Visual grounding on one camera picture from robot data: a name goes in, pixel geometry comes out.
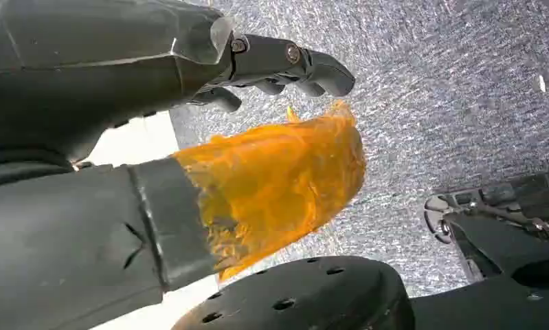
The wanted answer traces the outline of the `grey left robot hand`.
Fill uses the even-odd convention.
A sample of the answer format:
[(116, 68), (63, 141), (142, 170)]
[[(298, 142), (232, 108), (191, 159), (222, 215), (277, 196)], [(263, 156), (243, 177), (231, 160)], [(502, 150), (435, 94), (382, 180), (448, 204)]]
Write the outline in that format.
[(338, 60), (183, 1), (0, 1), (0, 329), (90, 329), (229, 278), (361, 187), (342, 105), (134, 165), (82, 168), (101, 135), (231, 87), (345, 96)]

